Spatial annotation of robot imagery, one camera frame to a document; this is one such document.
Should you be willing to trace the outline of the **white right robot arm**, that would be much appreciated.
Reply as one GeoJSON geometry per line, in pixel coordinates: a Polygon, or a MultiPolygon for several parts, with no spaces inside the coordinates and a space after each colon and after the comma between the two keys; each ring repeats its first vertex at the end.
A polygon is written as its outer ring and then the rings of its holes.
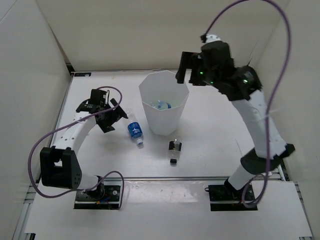
{"type": "Polygon", "coordinates": [[[254,147],[240,159],[239,167],[224,182],[226,197],[236,200],[254,176],[265,172],[267,158],[270,159],[270,170],[273,170],[293,153],[295,147],[283,140],[272,119],[266,131],[267,107],[256,71],[248,65],[235,67],[230,46],[218,36],[205,34],[201,40],[204,44],[199,53],[182,52],[175,78],[178,84],[183,84],[186,70],[190,69],[190,84],[216,88],[242,117],[254,147]]]}

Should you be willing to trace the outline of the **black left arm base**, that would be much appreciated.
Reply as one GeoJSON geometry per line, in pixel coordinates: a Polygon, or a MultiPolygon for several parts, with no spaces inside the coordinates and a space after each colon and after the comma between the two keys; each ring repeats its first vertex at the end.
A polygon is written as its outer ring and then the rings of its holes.
{"type": "Polygon", "coordinates": [[[122,197],[121,180],[105,180],[99,187],[87,193],[77,192],[75,210],[118,210],[122,197]]]}

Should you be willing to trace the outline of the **blue label Aquarius bottle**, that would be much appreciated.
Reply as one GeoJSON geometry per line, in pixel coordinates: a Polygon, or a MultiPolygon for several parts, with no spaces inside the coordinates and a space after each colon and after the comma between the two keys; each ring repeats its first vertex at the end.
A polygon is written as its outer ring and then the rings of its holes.
{"type": "Polygon", "coordinates": [[[172,105],[169,102],[163,100],[154,100],[150,102],[150,106],[161,111],[171,109],[172,105]]]}

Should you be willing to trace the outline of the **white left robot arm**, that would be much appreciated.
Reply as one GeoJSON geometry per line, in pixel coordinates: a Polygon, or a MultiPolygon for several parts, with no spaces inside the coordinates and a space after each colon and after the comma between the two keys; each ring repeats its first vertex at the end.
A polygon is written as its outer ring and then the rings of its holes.
{"type": "Polygon", "coordinates": [[[103,133],[114,131],[113,124],[127,114],[114,99],[109,99],[109,90],[92,89],[90,98],[80,103],[72,122],[66,127],[51,147],[40,151],[41,181],[46,187],[69,190],[85,190],[93,200],[100,200],[105,194],[101,177],[82,172],[77,155],[95,126],[103,133]]]}

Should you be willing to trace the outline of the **blue label Pocari bottle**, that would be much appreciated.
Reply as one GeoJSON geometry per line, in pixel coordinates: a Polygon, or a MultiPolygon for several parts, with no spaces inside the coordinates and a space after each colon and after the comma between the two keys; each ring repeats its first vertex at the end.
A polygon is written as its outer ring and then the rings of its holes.
{"type": "Polygon", "coordinates": [[[139,149],[142,149],[144,147],[144,136],[139,121],[133,109],[126,108],[125,113],[127,115],[127,130],[130,139],[139,149]]]}

